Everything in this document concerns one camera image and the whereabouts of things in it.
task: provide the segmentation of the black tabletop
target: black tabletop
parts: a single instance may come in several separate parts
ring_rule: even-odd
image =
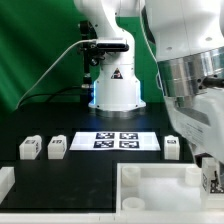
[[[65,135],[68,148],[77,131],[155,132],[161,151],[70,151],[63,160],[48,160],[53,136]],[[40,135],[42,150],[34,161],[19,159],[19,145]],[[165,161],[164,136],[180,137],[171,127],[165,105],[152,103],[143,115],[128,119],[89,114],[79,103],[34,103],[20,107],[0,126],[0,167],[15,167],[16,183],[0,212],[116,211],[117,163],[187,163],[192,161],[180,137],[180,161]]]

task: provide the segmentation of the white block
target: white block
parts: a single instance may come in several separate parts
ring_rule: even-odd
[[[64,135],[53,137],[48,145],[48,159],[63,159],[66,150],[66,137]]]
[[[179,138],[172,135],[166,136],[164,140],[165,159],[179,160],[180,144]]]
[[[39,135],[27,137],[19,146],[20,159],[34,160],[41,150],[42,138]]]
[[[0,204],[15,183],[14,167],[2,167],[0,170]]]

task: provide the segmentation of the white paper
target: white paper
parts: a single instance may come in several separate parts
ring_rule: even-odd
[[[158,151],[155,132],[77,132],[70,150]]]

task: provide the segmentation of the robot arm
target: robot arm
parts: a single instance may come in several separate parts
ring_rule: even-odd
[[[74,0],[76,7],[86,15],[96,31],[98,40],[92,47],[107,50],[100,63],[100,75],[94,83],[94,99],[89,104],[92,112],[106,117],[128,117],[145,107],[140,99],[140,82],[134,73],[134,38],[118,27],[115,19],[124,2]],[[116,46],[123,46],[127,51],[123,49],[119,52],[115,50]]]

